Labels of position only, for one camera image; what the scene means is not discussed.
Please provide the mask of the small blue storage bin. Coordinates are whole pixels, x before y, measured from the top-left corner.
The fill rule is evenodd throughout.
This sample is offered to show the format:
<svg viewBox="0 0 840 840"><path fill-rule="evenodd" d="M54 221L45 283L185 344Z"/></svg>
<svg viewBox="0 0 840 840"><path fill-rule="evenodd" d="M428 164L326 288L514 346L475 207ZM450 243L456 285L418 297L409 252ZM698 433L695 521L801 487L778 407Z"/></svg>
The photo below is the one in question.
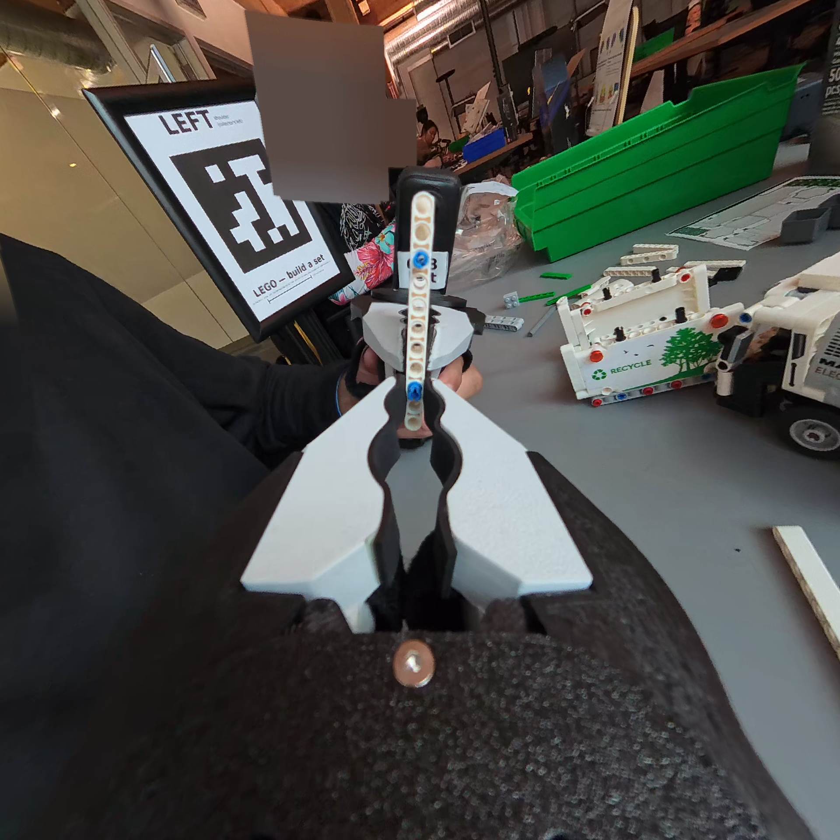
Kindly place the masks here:
<svg viewBox="0 0 840 840"><path fill-rule="evenodd" d="M506 145L505 130L502 127L496 127L494 130L467 142L462 150L463 160L466 163L479 161L502 150Z"/></svg>

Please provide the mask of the sticker sheet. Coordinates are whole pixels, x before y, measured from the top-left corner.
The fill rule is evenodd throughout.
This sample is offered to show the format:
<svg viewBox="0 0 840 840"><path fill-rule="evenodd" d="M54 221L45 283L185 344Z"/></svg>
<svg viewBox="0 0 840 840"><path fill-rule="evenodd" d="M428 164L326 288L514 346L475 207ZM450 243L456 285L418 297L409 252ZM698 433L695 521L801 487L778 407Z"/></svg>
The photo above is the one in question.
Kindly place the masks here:
<svg viewBox="0 0 840 840"><path fill-rule="evenodd" d="M838 175L798 176L678 227L669 235L750 250L777 238L793 212L813 209L838 194Z"/></svg>

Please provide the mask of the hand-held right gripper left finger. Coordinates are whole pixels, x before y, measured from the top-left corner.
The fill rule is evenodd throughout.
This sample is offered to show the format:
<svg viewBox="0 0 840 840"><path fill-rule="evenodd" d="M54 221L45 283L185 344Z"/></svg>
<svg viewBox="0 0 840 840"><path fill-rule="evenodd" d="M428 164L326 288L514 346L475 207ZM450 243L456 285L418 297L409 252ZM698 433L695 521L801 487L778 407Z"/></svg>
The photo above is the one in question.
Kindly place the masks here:
<svg viewBox="0 0 840 840"><path fill-rule="evenodd" d="M402 561L385 479L405 407L404 380L389 377L304 449L242 574L246 590L331 600L352 631L375 629L368 600Z"/></svg>

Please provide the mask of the clear plastic bag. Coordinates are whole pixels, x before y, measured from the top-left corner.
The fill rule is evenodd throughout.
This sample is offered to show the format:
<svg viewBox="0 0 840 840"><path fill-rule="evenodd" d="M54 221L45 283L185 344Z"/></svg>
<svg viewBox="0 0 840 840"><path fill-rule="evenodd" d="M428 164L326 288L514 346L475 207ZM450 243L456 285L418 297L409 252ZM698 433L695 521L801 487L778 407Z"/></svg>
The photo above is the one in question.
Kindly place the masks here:
<svg viewBox="0 0 840 840"><path fill-rule="evenodd" d="M502 175L462 189L448 271L450 291L477 287L511 267L522 246L515 218L517 195Z"/></svg>

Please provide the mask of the floral printed cloth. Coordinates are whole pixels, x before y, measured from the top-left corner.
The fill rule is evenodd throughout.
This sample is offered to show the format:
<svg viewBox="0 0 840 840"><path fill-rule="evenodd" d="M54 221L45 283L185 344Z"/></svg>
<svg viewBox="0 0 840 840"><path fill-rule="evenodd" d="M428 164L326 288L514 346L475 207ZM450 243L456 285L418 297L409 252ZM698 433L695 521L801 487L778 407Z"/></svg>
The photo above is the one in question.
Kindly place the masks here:
<svg viewBox="0 0 840 840"><path fill-rule="evenodd" d="M347 261L351 282L330 296L336 305L351 300L392 278L395 223L378 205L323 204L325 220Z"/></svg>

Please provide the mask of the person's left forearm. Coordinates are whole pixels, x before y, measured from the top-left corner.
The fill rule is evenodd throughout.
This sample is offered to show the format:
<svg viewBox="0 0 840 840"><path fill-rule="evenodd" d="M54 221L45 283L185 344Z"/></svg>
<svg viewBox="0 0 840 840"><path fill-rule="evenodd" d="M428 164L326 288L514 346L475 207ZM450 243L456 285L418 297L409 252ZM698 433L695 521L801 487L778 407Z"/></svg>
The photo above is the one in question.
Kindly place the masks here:
<svg viewBox="0 0 840 840"><path fill-rule="evenodd" d="M265 466L302 450L340 416L348 362L269 364L212 349L166 325L145 343L210 417Z"/></svg>

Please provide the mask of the black floor lamp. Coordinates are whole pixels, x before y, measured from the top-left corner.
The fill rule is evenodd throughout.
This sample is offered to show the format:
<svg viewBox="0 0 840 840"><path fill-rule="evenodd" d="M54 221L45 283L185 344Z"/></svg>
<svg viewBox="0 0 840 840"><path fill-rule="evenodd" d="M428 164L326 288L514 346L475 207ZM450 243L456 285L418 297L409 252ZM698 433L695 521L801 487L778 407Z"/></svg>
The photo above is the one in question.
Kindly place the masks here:
<svg viewBox="0 0 840 840"><path fill-rule="evenodd" d="M444 99L444 105L447 109L447 119L449 127L452 130L454 140L456 140L460 135L458 119L454 115L455 100L449 83L449 79L455 74L455 72L455 68L452 68L440 74L436 78L437 86L442 94L442 97Z"/></svg>

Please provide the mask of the white curved banner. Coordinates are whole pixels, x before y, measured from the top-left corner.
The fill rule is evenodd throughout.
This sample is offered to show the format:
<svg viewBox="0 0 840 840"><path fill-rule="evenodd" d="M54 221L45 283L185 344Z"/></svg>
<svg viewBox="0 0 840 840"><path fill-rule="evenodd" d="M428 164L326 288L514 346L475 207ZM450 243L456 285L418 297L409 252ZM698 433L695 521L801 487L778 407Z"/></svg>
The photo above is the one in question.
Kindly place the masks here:
<svg viewBox="0 0 840 840"><path fill-rule="evenodd" d="M634 2L609 2L598 47L588 137L608 131L623 119L637 27Z"/></svg>

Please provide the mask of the green plastic bin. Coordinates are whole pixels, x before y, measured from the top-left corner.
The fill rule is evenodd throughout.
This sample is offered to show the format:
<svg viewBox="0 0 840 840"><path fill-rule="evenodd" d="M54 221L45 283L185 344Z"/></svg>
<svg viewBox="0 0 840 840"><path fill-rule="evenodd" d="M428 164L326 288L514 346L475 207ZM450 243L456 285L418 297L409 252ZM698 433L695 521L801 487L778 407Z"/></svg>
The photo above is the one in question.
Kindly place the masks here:
<svg viewBox="0 0 840 840"><path fill-rule="evenodd" d="M515 174L521 236L556 261L769 177L801 68L696 87Z"/></svg>

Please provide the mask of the black framed marker sign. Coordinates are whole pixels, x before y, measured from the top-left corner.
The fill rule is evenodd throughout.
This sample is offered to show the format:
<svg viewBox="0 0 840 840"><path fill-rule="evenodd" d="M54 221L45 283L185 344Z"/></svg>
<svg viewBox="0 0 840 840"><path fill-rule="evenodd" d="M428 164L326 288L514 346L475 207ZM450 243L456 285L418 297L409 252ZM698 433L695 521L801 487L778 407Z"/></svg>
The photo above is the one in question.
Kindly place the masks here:
<svg viewBox="0 0 840 840"><path fill-rule="evenodd" d="M83 94L254 340L350 284L319 208L274 192L252 80Z"/></svg>

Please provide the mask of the person's left hand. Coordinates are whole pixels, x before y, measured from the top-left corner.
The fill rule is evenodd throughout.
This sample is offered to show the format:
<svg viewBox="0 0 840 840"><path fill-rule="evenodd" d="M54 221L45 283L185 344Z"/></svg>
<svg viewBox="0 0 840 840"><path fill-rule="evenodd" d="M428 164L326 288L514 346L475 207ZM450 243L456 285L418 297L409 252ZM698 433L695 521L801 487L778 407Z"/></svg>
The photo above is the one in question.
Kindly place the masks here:
<svg viewBox="0 0 840 840"><path fill-rule="evenodd" d="M353 348L350 363L337 384L335 402L339 415L349 411L383 382L384 378L384 363L361 339ZM473 365L470 351L464 352L445 366L437 379L466 400L480 392L483 382L481 374ZM401 427L398 436L401 449L415 450L431 438L432 432L426 423L422 423L417 431Z"/></svg>

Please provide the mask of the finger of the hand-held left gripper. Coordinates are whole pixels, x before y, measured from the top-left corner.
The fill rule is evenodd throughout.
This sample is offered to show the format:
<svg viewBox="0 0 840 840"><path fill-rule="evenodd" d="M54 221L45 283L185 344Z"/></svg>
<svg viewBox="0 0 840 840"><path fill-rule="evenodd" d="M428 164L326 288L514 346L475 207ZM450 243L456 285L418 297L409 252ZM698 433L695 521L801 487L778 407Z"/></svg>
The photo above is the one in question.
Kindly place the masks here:
<svg viewBox="0 0 840 840"><path fill-rule="evenodd" d="M384 364L385 376L404 375L407 309L400 303L372 303L363 315L363 338Z"/></svg>
<svg viewBox="0 0 840 840"><path fill-rule="evenodd" d="M469 350L474 327L466 311L433 308L427 342L427 377L439 372Z"/></svg>

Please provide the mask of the white lego beam blue pins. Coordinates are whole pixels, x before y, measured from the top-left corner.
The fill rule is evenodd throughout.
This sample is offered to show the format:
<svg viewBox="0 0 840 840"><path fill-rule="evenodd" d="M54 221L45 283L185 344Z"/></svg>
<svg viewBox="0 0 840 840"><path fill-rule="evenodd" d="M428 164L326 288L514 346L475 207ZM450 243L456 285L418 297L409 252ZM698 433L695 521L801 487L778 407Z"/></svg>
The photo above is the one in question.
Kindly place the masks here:
<svg viewBox="0 0 840 840"><path fill-rule="evenodd" d="M406 410L403 422L406 430L412 433L421 429L424 420L435 208L432 193L420 191L414 195L409 220L410 280L406 315Z"/></svg>

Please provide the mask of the long white lego beam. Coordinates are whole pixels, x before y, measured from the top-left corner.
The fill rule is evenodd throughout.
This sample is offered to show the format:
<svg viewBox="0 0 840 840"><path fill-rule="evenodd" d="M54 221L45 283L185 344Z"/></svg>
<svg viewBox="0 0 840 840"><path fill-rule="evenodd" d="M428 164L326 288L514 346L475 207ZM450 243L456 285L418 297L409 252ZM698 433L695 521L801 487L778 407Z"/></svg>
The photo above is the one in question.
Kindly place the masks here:
<svg viewBox="0 0 840 840"><path fill-rule="evenodd" d="M773 537L836 656L839 656L839 588L798 526L773 526Z"/></svg>

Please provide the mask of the lego set box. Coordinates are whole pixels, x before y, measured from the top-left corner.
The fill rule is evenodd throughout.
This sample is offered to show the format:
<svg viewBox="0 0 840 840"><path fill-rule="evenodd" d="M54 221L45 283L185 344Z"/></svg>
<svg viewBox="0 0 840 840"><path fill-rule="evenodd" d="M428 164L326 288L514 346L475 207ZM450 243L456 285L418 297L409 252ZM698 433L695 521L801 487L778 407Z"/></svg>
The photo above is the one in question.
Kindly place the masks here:
<svg viewBox="0 0 840 840"><path fill-rule="evenodd" d="M833 21L826 48L825 67L822 78L822 102L838 101L839 85L839 1L835 1Z"/></svg>

